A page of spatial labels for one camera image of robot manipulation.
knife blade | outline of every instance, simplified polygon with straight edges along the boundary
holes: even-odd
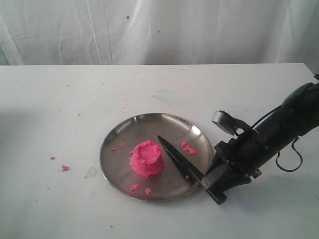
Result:
[[[165,149],[165,151],[169,154],[171,159],[173,160],[175,166],[181,171],[182,169],[187,169],[188,172],[199,182],[201,186],[202,179],[204,178],[204,174],[201,173],[191,162],[189,162],[173,145],[171,145],[167,140],[160,137],[158,135],[159,142]],[[218,204],[222,204],[226,201],[227,197],[225,194],[220,193],[217,190],[213,189],[213,186],[210,188],[203,187],[206,193]]]

